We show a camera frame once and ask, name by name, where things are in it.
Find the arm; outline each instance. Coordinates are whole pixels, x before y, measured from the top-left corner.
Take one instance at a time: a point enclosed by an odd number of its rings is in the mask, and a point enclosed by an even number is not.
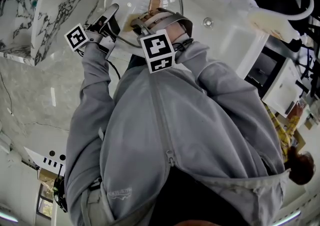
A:
[[[219,104],[275,174],[284,171],[279,140],[257,89],[226,64],[207,58],[207,46],[191,44],[177,63],[191,70],[208,96]]]
[[[288,114],[287,118],[289,119],[289,124],[287,125],[286,134],[291,138],[295,130],[297,128],[297,124],[300,120],[300,117],[303,114],[304,109],[302,106],[297,103],[294,108],[291,110],[291,112]]]
[[[272,123],[274,125],[274,128],[277,132],[277,135],[279,137],[280,140],[280,147],[282,150],[282,158],[283,161],[287,161],[287,156],[288,156],[288,149],[291,146],[291,140],[290,140],[290,136],[287,135],[286,131],[284,130],[284,128],[281,126],[279,120],[276,118],[276,116],[271,112],[270,108],[264,104],[266,111],[269,114],[269,117],[272,120]]]
[[[106,130],[115,104],[109,95],[109,66],[105,54],[95,43],[85,48],[82,60],[84,82],[80,105],[71,119],[66,146],[65,193],[74,225],[82,225],[82,192],[100,176],[102,141],[98,131]]]
[[[286,134],[289,136],[290,139],[294,135],[294,133],[297,129],[297,124],[298,124],[299,120],[300,120],[300,117],[298,117],[298,116],[293,116],[289,120],[289,123],[286,128]]]

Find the logo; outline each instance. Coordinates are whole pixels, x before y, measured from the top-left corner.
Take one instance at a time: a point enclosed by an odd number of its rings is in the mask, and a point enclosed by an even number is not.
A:
[[[72,51],[75,51],[89,40],[81,24],[76,25],[64,36]]]
[[[164,34],[143,40],[149,58],[163,56],[171,53],[167,37]]]
[[[132,188],[131,187],[107,193],[107,195],[112,200],[115,200],[115,199],[120,199],[120,200],[128,199],[129,197],[131,197],[131,194],[132,194]]]
[[[152,61],[150,62],[150,65],[153,72],[163,70],[172,66],[172,57],[165,57],[163,59]]]

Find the zipper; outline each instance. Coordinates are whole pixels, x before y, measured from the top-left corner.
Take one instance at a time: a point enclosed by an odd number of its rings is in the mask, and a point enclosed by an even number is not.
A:
[[[153,107],[154,107],[154,113],[155,117],[158,123],[158,130],[160,135],[160,140],[162,143],[163,151],[165,153],[165,158],[167,159],[168,164],[170,167],[173,167],[175,165],[175,153],[173,151],[173,146],[170,140],[168,125],[165,122],[165,119],[163,115],[165,114],[162,106],[162,102],[160,99],[159,90],[157,88],[157,80],[156,80],[157,74],[150,74],[150,91],[151,91],[151,97],[153,100]],[[169,174],[169,169],[166,169],[166,177]]]
[[[165,154],[166,154],[166,156],[168,158],[169,165],[171,167],[174,167],[175,166],[175,154],[174,154],[174,152],[171,151],[171,150],[167,150],[165,152]]]
[[[163,184],[162,184],[162,186],[163,186],[165,184],[165,182],[167,181],[167,178],[169,176],[168,166],[170,166],[170,167],[175,166],[176,160],[175,160],[175,153],[173,152],[173,149],[172,149],[172,143],[169,140],[169,136],[168,136],[168,132],[169,132],[168,131],[168,126],[166,124],[164,124],[164,120],[162,118],[161,108],[160,108],[160,104],[161,104],[160,95],[158,93],[158,90],[155,88],[157,86],[155,77],[156,77],[156,74],[151,74],[151,76],[150,76],[150,83],[151,83],[150,90],[151,90],[152,101],[154,103],[155,116],[156,116],[156,119],[158,120],[158,123],[159,123],[158,129],[159,129],[159,133],[160,133],[161,143],[162,143],[162,146],[163,146],[163,151],[165,153],[164,158],[166,160],[164,180],[163,180]],[[160,191],[158,191],[157,193],[152,195],[149,199],[147,199],[145,202],[143,202],[140,206],[138,206],[130,214],[124,216],[121,219],[115,220],[114,222],[112,222],[110,224],[110,226],[116,226],[117,224],[120,224],[121,221],[127,219],[129,216],[134,214],[142,206],[144,206],[145,204],[147,204],[148,202],[150,202],[152,200],[156,200],[156,197],[158,196],[159,193],[160,193]]]

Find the black and white marker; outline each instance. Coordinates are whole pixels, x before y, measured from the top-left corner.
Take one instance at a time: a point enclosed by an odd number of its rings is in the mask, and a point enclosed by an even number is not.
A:
[[[66,33],[64,37],[66,38],[66,41],[68,42],[72,51],[75,51],[89,40],[80,23]]]
[[[174,64],[176,53],[166,32],[162,29],[140,39],[150,73],[167,69]]]

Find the marble wall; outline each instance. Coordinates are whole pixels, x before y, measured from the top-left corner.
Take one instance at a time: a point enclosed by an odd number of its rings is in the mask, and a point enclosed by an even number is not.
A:
[[[91,23],[103,12],[103,0],[6,0],[0,17],[0,56],[37,65],[67,46],[64,34]]]

